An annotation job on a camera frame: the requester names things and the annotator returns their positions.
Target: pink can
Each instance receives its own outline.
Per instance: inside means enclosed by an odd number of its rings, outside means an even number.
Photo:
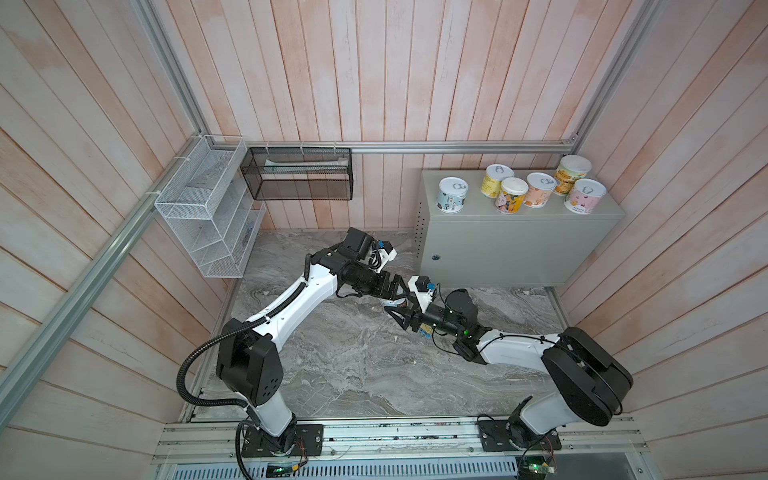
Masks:
[[[576,180],[574,187],[565,198],[565,207],[575,214],[591,214],[606,193],[608,193],[607,188],[600,182],[581,178]]]

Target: gray metal cabinet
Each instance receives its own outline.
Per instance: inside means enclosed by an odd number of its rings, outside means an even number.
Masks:
[[[532,171],[516,170],[525,179]],[[415,269],[448,287],[560,286],[624,217],[604,198],[589,215],[574,214],[564,197],[552,195],[541,208],[521,206],[499,213],[480,193],[483,170],[424,170],[416,218]],[[459,177],[469,183],[464,208],[441,212],[435,203],[438,183]]]

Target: yellow can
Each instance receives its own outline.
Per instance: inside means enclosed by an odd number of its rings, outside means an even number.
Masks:
[[[505,178],[502,180],[502,189],[496,197],[496,210],[507,215],[517,212],[527,192],[528,184],[522,178]]]
[[[558,185],[554,188],[557,195],[568,195],[576,180],[587,176],[592,170],[592,163],[578,155],[566,155],[560,160],[554,180]]]
[[[506,165],[488,165],[485,168],[485,176],[482,179],[480,191],[488,198],[496,198],[498,197],[498,191],[502,188],[502,180],[514,176],[515,171]]]

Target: orange patterned can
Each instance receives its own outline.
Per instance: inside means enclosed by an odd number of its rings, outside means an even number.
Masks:
[[[586,158],[578,155],[564,156],[560,159],[558,171],[554,174],[554,179],[558,183],[554,192],[557,195],[568,195],[576,180],[586,177],[590,170],[592,170],[592,163]]]
[[[542,172],[534,172],[526,177],[528,192],[525,194],[526,207],[541,208],[549,200],[556,185],[554,178]]]
[[[528,184],[522,178],[509,177],[502,180],[502,189],[496,197],[496,210],[503,214],[513,214],[520,210]]]

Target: vent grille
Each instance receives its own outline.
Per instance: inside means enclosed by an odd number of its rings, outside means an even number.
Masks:
[[[424,238],[426,237],[427,219],[424,216],[424,202],[419,202],[416,212],[416,226],[413,229],[413,250],[415,253],[416,272],[421,271],[421,259],[424,254]]]
[[[266,462],[252,462],[248,472],[266,478]],[[290,478],[495,478],[518,474],[514,457],[413,458],[393,460],[312,460]],[[173,480],[242,478],[236,463],[179,465]]]

